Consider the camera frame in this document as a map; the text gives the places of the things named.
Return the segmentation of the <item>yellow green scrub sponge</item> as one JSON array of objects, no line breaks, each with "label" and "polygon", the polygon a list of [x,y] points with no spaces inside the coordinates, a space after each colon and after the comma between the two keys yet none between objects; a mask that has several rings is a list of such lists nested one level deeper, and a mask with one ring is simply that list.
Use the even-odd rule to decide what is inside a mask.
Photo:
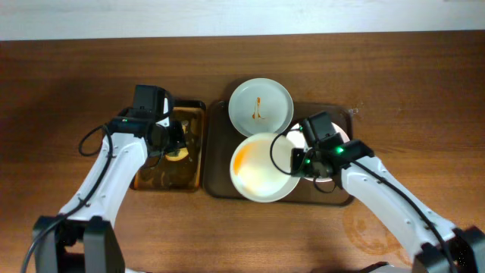
[{"label": "yellow green scrub sponge", "polygon": [[167,128],[169,140],[164,150],[164,157],[168,161],[176,162],[188,155],[186,138],[183,125],[179,121],[173,121]]}]

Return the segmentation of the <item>white plate with orange sauce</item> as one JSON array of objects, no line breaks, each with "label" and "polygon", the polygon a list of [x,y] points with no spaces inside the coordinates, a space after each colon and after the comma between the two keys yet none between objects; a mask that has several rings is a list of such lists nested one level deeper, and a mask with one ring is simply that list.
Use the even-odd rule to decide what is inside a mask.
[{"label": "white plate with orange sauce", "polygon": [[276,202],[297,186],[291,170],[292,149],[286,137],[258,133],[238,145],[230,160],[230,179],[236,190],[254,202]]}]

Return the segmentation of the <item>grey-white plate with sauce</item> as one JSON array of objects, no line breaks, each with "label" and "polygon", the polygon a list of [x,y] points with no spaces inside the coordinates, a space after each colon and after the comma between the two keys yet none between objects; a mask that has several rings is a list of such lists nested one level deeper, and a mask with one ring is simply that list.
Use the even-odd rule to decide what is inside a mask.
[{"label": "grey-white plate with sauce", "polygon": [[232,125],[246,137],[285,131],[293,113],[293,99],[287,89],[268,78],[254,78],[240,84],[228,104]]}]

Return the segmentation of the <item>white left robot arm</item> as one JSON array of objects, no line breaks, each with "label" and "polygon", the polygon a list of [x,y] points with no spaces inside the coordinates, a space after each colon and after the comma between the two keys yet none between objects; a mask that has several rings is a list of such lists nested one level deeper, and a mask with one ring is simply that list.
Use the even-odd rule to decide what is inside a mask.
[{"label": "white left robot arm", "polygon": [[75,195],[56,216],[41,216],[21,270],[35,259],[37,272],[126,272],[114,234],[120,205],[139,169],[184,145],[171,108],[123,110],[99,126],[104,137],[97,159]]}]

